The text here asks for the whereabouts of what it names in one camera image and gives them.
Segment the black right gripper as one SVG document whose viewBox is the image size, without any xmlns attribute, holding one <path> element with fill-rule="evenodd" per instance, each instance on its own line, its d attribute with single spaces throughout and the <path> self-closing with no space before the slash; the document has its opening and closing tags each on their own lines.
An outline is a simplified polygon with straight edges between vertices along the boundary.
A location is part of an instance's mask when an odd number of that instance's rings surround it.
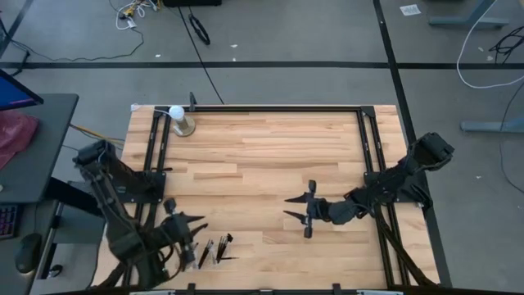
<svg viewBox="0 0 524 295">
<path fill-rule="evenodd" d="M 328 215 L 328 201 L 325 198 L 315 197 L 316 188 L 316 182 L 314 180 L 310 180 L 308 183 L 308 192 L 303 193 L 299 197 L 288 198 L 285 200 L 285 202 L 306 203 L 305 215 L 292 211 L 286 211 L 286 214 L 297 218 L 303 225 L 305 225 L 305 238 L 311 238 L 313 235 L 313 220 L 323 220 L 326 222 L 331 220 Z"/>
</svg>

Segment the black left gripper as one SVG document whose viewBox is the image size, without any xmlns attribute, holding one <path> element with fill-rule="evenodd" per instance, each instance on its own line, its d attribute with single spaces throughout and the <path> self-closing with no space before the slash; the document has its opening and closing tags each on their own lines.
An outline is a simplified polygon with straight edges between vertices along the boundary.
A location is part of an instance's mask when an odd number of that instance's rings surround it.
<svg viewBox="0 0 524 295">
<path fill-rule="evenodd" d="M 168 214 L 167 228 L 171 238 L 176 238 L 182 251 L 182 266 L 187 269 L 195 260 L 193 237 L 206 229 L 208 224 L 202 224 L 190 230 L 189 223 L 203 219 L 203 216 L 188 216 L 183 211 L 176 213 L 176 201 L 170 197 L 164 201 L 164 209 Z"/>
</svg>

